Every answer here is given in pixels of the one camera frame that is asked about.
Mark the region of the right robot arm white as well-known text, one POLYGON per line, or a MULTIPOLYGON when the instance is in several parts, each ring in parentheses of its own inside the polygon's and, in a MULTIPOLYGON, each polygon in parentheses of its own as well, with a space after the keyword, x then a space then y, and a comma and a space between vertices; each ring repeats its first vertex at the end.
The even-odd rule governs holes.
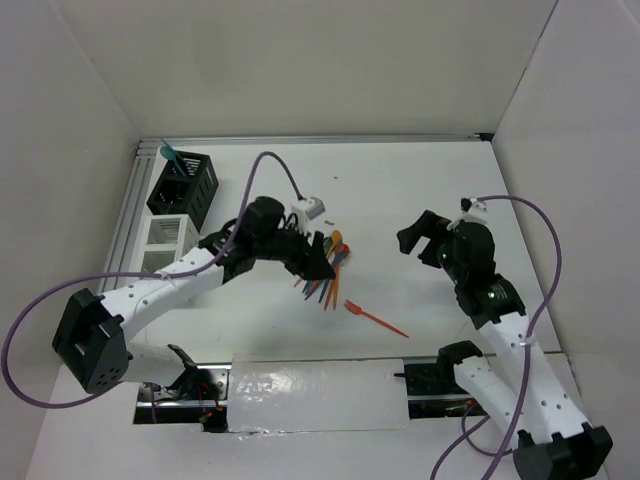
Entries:
POLYGON ((448 392, 469 393, 507 440, 522 479, 589 479, 613 447, 605 427, 591 425, 572 401, 529 330, 515 287, 496 270, 495 243, 481 214, 449 220, 426 210, 397 234, 410 254, 421 238, 425 265, 442 269, 454 284, 461 310, 491 345, 506 373, 494 373, 471 341, 441 348, 436 379, 448 392))

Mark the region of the teal spoon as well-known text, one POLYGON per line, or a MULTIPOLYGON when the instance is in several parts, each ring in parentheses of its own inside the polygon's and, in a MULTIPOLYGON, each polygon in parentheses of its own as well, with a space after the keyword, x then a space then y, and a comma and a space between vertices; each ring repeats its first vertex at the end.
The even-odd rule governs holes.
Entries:
POLYGON ((173 165, 177 175, 188 176, 189 170, 183 157, 166 140, 161 138, 160 141, 160 154, 173 165))

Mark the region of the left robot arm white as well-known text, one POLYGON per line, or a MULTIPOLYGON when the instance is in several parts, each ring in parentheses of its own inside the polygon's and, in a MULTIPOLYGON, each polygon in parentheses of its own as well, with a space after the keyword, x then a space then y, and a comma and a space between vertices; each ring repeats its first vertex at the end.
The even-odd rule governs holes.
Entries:
POLYGON ((241 217, 153 277, 101 295, 77 291, 54 335, 54 351, 88 394, 100 395, 121 382, 132 382, 159 386, 176 399, 189 397, 204 376, 196 362, 175 344, 137 344, 135 336, 193 297, 250 271, 258 260, 279 261, 304 280, 334 278, 323 234, 308 231, 309 222, 324 210, 316 197, 286 209, 278 200, 260 196, 241 217))

